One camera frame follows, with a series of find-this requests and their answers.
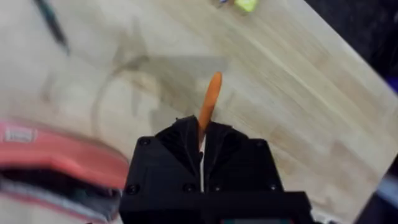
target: carrot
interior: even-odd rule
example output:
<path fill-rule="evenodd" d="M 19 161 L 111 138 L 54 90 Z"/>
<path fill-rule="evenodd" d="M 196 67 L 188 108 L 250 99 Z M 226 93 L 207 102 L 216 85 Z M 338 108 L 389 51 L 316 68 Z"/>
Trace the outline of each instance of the carrot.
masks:
<path fill-rule="evenodd" d="M 221 90 L 221 84 L 223 81 L 223 74 L 221 72 L 216 72 L 210 81 L 209 87 L 207 88 L 205 100 L 200 110 L 199 115 L 199 127 L 198 127 L 198 142 L 199 149 L 205 138 L 205 131 L 208 124 L 211 121 L 211 115 L 216 106 L 217 98 Z"/>

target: yellow marker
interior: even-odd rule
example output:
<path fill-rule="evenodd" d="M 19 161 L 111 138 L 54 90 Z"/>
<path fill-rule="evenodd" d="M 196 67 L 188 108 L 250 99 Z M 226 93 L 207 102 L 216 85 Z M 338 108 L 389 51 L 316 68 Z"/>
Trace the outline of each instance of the yellow marker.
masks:
<path fill-rule="evenodd" d="M 241 7 L 246 12 L 252 12 L 258 3 L 258 0 L 235 0 L 235 5 Z"/>

